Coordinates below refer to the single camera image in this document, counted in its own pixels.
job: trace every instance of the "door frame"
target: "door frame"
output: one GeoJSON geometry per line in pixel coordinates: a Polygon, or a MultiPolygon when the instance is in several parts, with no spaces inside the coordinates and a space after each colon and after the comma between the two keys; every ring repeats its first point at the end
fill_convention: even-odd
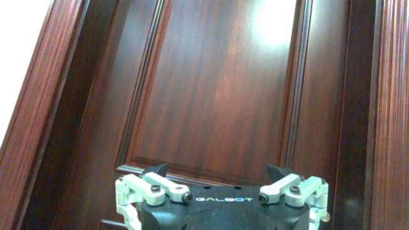
{"type": "MultiPolygon", "coordinates": [[[[52,160],[63,164],[69,155],[67,147],[76,141],[93,80],[75,77],[93,69],[92,66],[81,68],[76,60],[97,58],[92,54],[97,45],[101,46],[97,52],[103,50],[104,37],[95,46],[84,44],[91,44],[87,38],[93,33],[104,34],[112,14],[109,5],[96,2],[55,0],[47,13],[0,148],[0,210],[7,210],[0,212],[0,229],[21,226],[33,183],[41,179],[45,148],[52,146],[61,153],[52,160]],[[85,17],[108,19],[93,28],[84,23],[85,17]],[[80,101],[75,106],[73,97],[80,101]]],[[[397,228],[408,227],[404,219],[409,217],[409,193],[392,194],[409,189],[406,176],[400,176],[400,172],[409,171],[409,166],[398,164],[408,159],[409,145],[409,47],[402,42],[409,38],[408,7],[408,0],[350,1],[336,229],[386,229],[393,223],[397,228]]],[[[52,167],[43,170],[56,178],[64,174],[52,167]]],[[[52,180],[44,189],[57,191],[57,196],[60,187],[52,180]]]]}

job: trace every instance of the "wood grain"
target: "wood grain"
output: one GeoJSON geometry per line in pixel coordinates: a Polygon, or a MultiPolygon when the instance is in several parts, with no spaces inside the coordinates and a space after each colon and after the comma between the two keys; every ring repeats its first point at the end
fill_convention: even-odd
{"type": "Polygon", "coordinates": [[[370,229],[409,228],[409,1],[385,0],[370,229]]]}
{"type": "Polygon", "coordinates": [[[23,229],[49,229],[63,195],[63,178],[67,175],[79,127],[116,2],[91,1],[79,35],[73,60],[59,101],[49,139],[39,165],[37,177],[29,197],[23,229]]]}
{"type": "Polygon", "coordinates": [[[65,83],[85,1],[56,1],[20,93],[0,154],[0,229],[15,229],[65,83]]]}
{"type": "Polygon", "coordinates": [[[333,207],[349,1],[313,1],[292,169],[325,178],[333,207]]]}
{"type": "Polygon", "coordinates": [[[266,164],[281,159],[294,9],[294,1],[173,1],[157,66],[148,70],[128,165],[167,162],[175,173],[216,182],[269,182],[266,164]],[[274,15],[280,7],[282,21],[262,18],[269,19],[265,27],[258,17],[274,15]],[[268,33],[285,36],[268,40],[268,33]]]}
{"type": "Polygon", "coordinates": [[[123,221],[115,212],[115,164],[156,4],[117,2],[52,229],[99,229],[101,219],[123,221]]]}

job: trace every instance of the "door molding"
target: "door molding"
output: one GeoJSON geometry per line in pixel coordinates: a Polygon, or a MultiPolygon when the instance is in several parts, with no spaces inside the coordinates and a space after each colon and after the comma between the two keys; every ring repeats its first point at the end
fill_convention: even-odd
{"type": "MultiPolygon", "coordinates": [[[[8,210],[0,212],[1,229],[19,228],[37,172],[45,167],[41,164],[44,157],[48,158],[44,156],[45,148],[59,145],[51,141],[49,133],[61,125],[55,122],[56,110],[63,103],[61,93],[88,4],[88,0],[56,0],[47,13],[0,149],[0,210],[8,210]]],[[[388,229],[393,224],[397,228],[408,227],[404,221],[409,219],[408,8],[408,0],[350,2],[333,218],[337,228],[388,229]],[[356,138],[349,138],[352,134],[357,135],[356,138]],[[346,209],[362,217],[353,218],[346,209]]],[[[85,101],[87,90],[88,87],[81,96],[85,101]]],[[[83,112],[84,109],[76,111],[80,115],[83,112]]],[[[80,121],[77,118],[69,123],[73,131],[61,134],[61,138],[68,137],[72,143],[80,121]]]]}
{"type": "Polygon", "coordinates": [[[56,0],[47,12],[0,149],[0,229],[16,229],[25,212],[87,6],[56,0]]]}

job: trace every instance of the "logo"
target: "logo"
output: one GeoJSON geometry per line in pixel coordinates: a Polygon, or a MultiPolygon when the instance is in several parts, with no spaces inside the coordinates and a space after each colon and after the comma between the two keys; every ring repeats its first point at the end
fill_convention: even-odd
{"type": "Polygon", "coordinates": [[[253,198],[241,198],[241,197],[237,197],[237,198],[232,198],[232,197],[226,197],[226,198],[204,198],[204,197],[197,197],[196,198],[196,201],[215,201],[215,202],[245,202],[245,201],[252,201],[253,198]]]}

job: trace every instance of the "raised door panel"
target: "raised door panel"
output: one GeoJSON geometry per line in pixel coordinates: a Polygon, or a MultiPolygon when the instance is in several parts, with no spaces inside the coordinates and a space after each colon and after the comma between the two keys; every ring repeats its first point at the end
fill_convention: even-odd
{"type": "Polygon", "coordinates": [[[281,161],[296,1],[175,0],[161,11],[125,164],[268,182],[266,164],[281,161]]]}

